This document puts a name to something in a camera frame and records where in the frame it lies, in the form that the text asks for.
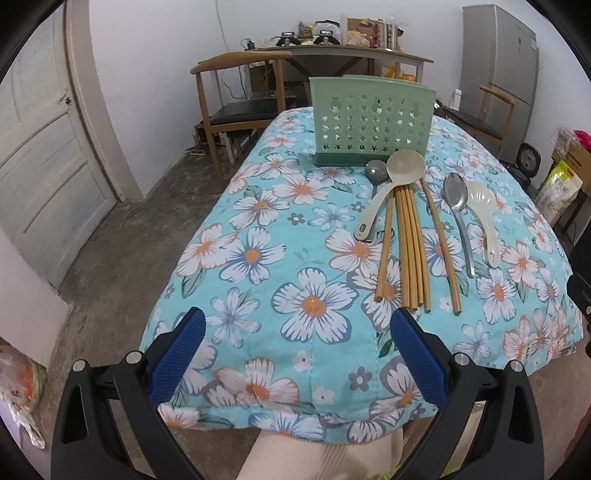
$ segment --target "screw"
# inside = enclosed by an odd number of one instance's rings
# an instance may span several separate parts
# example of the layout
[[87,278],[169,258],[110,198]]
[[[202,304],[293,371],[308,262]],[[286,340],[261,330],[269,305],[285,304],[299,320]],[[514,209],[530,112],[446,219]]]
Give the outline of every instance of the screw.
[[463,367],[470,363],[470,358],[465,353],[456,353],[453,359],[458,365]]
[[74,364],[72,365],[72,370],[74,372],[82,372],[84,370],[85,366],[86,366],[85,360],[76,360],[74,362]]
[[125,357],[125,361],[131,365],[135,365],[137,363],[139,363],[139,361],[142,359],[142,353],[138,352],[137,350],[133,351],[133,352],[129,352],[127,354],[127,356]]
[[523,364],[521,362],[518,362],[517,360],[512,360],[511,361],[511,369],[514,372],[521,372],[523,370]]

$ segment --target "wooden table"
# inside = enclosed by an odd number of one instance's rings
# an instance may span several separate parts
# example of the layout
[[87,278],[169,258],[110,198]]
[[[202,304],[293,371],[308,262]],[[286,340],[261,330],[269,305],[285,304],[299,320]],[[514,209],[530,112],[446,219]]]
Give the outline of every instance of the wooden table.
[[349,61],[331,75],[334,77],[340,77],[353,65],[359,63],[363,59],[367,59],[368,62],[368,75],[380,75],[380,73],[376,73],[375,71],[376,60],[384,65],[396,63],[397,74],[400,72],[401,64],[411,65],[417,69],[417,83],[423,82],[423,69],[425,63],[433,63],[432,60],[409,55],[400,51],[394,51],[387,48],[361,47],[358,45],[289,45],[287,47],[260,48],[260,50],[289,50],[293,57],[286,61],[306,77],[313,77],[314,75],[303,67],[294,57],[322,55],[330,57],[350,57]]

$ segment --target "stainless steel spoon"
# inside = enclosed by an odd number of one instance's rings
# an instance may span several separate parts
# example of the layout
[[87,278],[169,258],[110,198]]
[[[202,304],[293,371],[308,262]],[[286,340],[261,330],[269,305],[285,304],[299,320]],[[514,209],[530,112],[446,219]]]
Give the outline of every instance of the stainless steel spoon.
[[[378,186],[384,183],[386,180],[389,180],[388,169],[386,168],[386,162],[381,160],[369,160],[367,165],[365,166],[365,176],[374,186],[374,189],[371,193],[371,198],[375,197],[375,194],[378,192]],[[372,223],[371,229],[369,230],[369,235],[366,238],[366,242],[373,242],[374,241],[374,225],[375,220]]]
[[453,217],[456,219],[457,227],[460,230],[462,250],[466,257],[466,272],[468,277],[474,278],[474,260],[472,259],[472,248],[468,240],[466,224],[462,218],[462,210],[468,202],[468,187],[464,178],[457,173],[448,173],[443,180],[443,199],[452,209]]

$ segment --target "electrical cable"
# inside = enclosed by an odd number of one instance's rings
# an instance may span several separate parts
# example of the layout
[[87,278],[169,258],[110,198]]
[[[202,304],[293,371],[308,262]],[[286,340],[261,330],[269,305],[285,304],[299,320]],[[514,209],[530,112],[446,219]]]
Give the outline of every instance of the electrical cable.
[[[215,0],[215,5],[216,5],[216,17],[217,17],[217,23],[220,26],[220,32],[222,33],[222,41],[224,44],[224,47],[226,47],[226,51],[230,52],[230,47],[228,46],[228,41],[226,39],[226,32],[223,29],[223,24],[222,24],[222,17],[220,16],[220,9],[219,9],[219,5],[218,5],[218,0]],[[228,91],[230,91],[230,96],[234,99],[234,100],[244,100],[248,98],[248,95],[246,94],[246,89],[244,88],[244,81],[242,79],[242,71],[241,68],[238,67],[238,77],[240,78],[240,86],[242,87],[242,91],[244,93],[244,97],[235,97],[234,94],[232,93],[232,89],[228,86],[228,84],[226,82],[223,81],[223,75],[224,73],[226,73],[225,71],[222,72],[221,75],[221,80],[222,83],[224,84],[224,86],[228,89]]]

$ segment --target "white wall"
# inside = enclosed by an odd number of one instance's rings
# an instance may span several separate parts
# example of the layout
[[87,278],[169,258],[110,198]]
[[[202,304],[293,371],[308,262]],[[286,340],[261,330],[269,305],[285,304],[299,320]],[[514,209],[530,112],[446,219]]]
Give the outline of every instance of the white wall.
[[0,229],[0,336],[49,364],[68,305],[42,280]]
[[[188,70],[224,52],[213,0],[90,0],[90,23],[99,81],[123,151],[146,192],[183,150],[192,145],[200,119]],[[462,5],[469,0],[341,0],[277,2],[219,0],[230,49],[245,37],[270,38],[299,20],[398,14],[408,28],[402,46],[433,59],[424,82],[443,100],[458,87],[462,65]],[[526,140],[543,157],[539,183],[550,165],[553,135],[565,126],[591,131],[591,83],[574,54],[544,17],[525,0],[500,7],[536,32],[540,47],[538,90]],[[238,91],[231,73],[226,80]],[[216,104],[210,87],[209,101]]]

